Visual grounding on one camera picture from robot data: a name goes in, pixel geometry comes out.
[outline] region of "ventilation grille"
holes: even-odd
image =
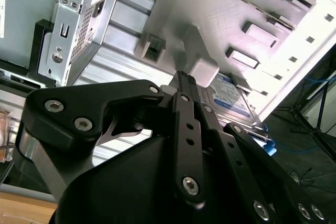
[[[89,24],[90,24],[90,19],[92,17],[94,6],[91,8],[87,9],[86,12],[84,13],[84,19],[83,22],[80,26],[80,31],[79,31],[79,36],[78,36],[78,41],[76,46],[74,47],[74,50],[72,51],[71,58],[77,56],[86,46],[85,43],[85,38],[88,32]]]

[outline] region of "blue hard drive label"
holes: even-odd
[[[213,99],[217,105],[248,118],[251,117],[242,95],[238,92],[231,78],[219,73],[210,87],[215,91]]]

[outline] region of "hard drive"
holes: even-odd
[[[209,87],[199,88],[198,92],[201,101],[211,105],[220,122],[235,122],[248,129],[264,129],[248,104],[245,92],[237,88],[230,77],[219,73]]]

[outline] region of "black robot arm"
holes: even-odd
[[[173,95],[127,81],[37,90],[15,164],[59,201],[50,223],[329,223],[239,125],[224,128],[177,72]],[[94,167],[97,144],[152,136]]]

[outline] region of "white sticker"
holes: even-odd
[[[0,0],[0,38],[5,36],[5,3],[6,0]]]
[[[213,98],[217,105],[237,112],[248,118],[250,117],[250,113],[242,95],[238,92],[229,77],[219,73],[216,75],[210,86],[216,92],[213,95]]]

